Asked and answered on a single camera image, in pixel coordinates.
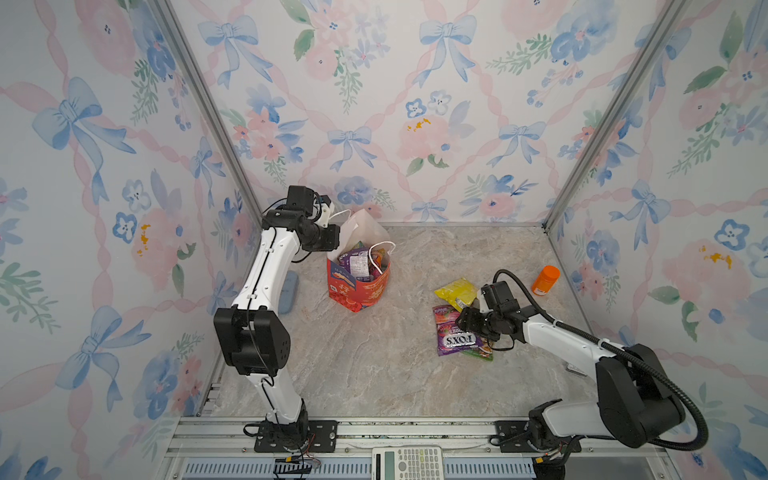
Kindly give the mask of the green nut snack packet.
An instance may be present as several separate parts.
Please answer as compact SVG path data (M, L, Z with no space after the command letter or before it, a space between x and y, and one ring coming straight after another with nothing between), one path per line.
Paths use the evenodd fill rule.
M492 362L494 359L493 350L486 347L471 348L463 351L464 355L478 358L484 361Z

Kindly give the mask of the purple snack packet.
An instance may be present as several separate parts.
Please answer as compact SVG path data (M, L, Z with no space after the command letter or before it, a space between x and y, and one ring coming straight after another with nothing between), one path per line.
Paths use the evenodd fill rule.
M342 253L337 263L356 280L373 282L385 273L388 252L384 244L370 247L363 242L358 242L350 250Z

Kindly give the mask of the red paper gift bag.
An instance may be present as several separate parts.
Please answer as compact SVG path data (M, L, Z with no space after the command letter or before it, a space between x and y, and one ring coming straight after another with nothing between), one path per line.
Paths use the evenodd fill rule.
M328 294L332 300L348 310L359 312L375 305L385 292L396 243L390 239L389 233L365 210L351 214L340 227L340 246L327 255ZM370 247L384 244L384 248L388 252L387 269L373 282L356 280L337 263L338 257L358 242L363 242Z

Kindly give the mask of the yellow snack packet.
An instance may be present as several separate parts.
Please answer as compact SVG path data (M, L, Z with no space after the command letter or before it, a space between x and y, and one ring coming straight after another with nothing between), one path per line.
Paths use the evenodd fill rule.
M434 294L456 311L462 311L476 300L477 288L469 280L460 278L436 289Z

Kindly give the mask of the purple Fox's candy bag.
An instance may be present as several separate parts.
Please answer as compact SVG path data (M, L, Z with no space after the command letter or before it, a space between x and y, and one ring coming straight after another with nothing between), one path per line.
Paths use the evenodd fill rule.
M437 353L447 356L454 353L479 350L483 342L474 333L458 327L456 321L460 312L451 305L436 306L432 309L437 335Z

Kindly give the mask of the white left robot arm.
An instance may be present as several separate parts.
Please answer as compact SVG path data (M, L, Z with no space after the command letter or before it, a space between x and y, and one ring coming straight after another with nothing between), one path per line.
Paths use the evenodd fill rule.
M213 324L225 363L246 377L268 407L275 425L299 422L305 410L286 371L291 338L278 316L282 289L300 252L330 252L339 246L340 227L331 223L335 206L322 196L317 207L284 204L267 212L260 245L245 283Z

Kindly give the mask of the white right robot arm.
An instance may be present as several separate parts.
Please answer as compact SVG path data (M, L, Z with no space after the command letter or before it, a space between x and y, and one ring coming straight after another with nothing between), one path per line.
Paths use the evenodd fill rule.
M485 340L506 335L556 354L595 381L595 401L545 402L529 411L524 432L510 438L510 443L525 441L545 452L564 441L591 437L639 448L660 441L686 420L683 394L672 387L647 347L625 349L600 340L534 305L485 312L467 307L456 325Z

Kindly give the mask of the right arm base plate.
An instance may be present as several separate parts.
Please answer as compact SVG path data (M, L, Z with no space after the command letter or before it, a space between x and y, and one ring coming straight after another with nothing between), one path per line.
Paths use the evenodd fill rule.
M495 434L489 443L502 453L548 454L565 448L574 436L556 436L538 420L499 420L494 423Z

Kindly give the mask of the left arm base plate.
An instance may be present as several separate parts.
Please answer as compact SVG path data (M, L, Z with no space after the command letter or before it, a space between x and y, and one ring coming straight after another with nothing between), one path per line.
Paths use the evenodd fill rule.
M334 453L339 422L299 420L288 425L263 420L254 437L256 453Z

